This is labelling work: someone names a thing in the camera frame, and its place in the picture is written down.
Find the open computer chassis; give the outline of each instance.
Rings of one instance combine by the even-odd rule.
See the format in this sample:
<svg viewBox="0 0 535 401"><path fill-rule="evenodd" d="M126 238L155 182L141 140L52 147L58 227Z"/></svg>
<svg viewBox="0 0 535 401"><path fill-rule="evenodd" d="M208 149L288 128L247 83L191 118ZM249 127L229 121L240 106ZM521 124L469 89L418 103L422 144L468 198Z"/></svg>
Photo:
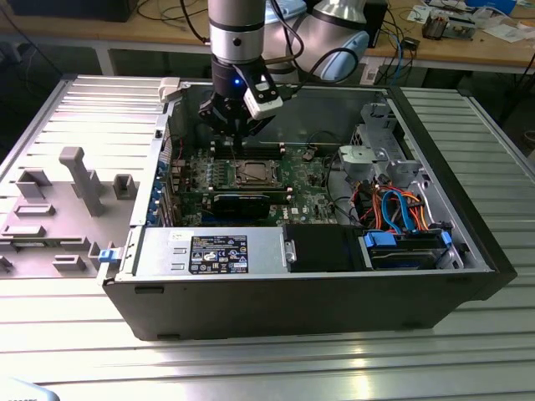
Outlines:
<svg viewBox="0 0 535 401"><path fill-rule="evenodd" d="M196 117L209 93L169 104L99 273L138 338L433 327L516 276L399 89L307 88L243 150Z"/></svg>

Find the motherboard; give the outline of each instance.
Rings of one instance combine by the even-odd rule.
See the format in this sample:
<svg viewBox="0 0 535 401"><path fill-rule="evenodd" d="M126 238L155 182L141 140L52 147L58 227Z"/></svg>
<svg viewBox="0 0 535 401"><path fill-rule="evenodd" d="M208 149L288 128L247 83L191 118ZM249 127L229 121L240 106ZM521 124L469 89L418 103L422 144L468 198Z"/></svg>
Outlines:
<svg viewBox="0 0 535 401"><path fill-rule="evenodd" d="M176 162L176 226L336 224L325 158L306 148L197 150Z"/></svg>

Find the blue latch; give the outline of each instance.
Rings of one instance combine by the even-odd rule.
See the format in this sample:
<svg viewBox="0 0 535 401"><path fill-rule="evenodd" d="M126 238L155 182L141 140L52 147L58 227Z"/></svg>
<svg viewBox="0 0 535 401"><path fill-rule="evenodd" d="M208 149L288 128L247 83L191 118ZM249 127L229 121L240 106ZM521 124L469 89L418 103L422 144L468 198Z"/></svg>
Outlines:
<svg viewBox="0 0 535 401"><path fill-rule="evenodd" d="M119 249L103 249L99 254L100 263L117 263L120 261Z"/></svg>
<svg viewBox="0 0 535 401"><path fill-rule="evenodd" d="M451 246L451 243L453 242L451 240L450 233L448 231L443 231L441 233L441 237L442 237L442 240L444 241L444 243L446 244L446 246L449 248Z"/></svg>
<svg viewBox="0 0 535 401"><path fill-rule="evenodd" d="M394 234L384 231L370 231L364 236L364 244L367 248L374 246L396 246Z"/></svg>

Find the circuit board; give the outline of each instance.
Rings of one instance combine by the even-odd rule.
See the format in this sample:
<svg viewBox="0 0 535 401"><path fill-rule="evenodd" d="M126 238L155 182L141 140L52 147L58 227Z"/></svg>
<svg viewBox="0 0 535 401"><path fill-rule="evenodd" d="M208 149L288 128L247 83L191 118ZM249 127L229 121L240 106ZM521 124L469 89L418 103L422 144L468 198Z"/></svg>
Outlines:
<svg viewBox="0 0 535 401"><path fill-rule="evenodd" d="M280 226L287 223L336 224L324 187L322 158L303 161L303 147L286 148L280 160L214 160L207 150L186 158L175 187L178 226ZM218 194L266 195L267 218L213 218L211 203Z"/></svg>

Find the warning label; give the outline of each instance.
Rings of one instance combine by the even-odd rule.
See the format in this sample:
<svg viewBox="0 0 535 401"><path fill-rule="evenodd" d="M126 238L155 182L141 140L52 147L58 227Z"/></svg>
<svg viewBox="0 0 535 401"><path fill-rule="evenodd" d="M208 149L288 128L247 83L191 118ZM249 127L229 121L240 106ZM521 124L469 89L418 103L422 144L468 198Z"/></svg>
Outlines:
<svg viewBox="0 0 535 401"><path fill-rule="evenodd" d="M191 274L249 273L247 236L193 236Z"/></svg>

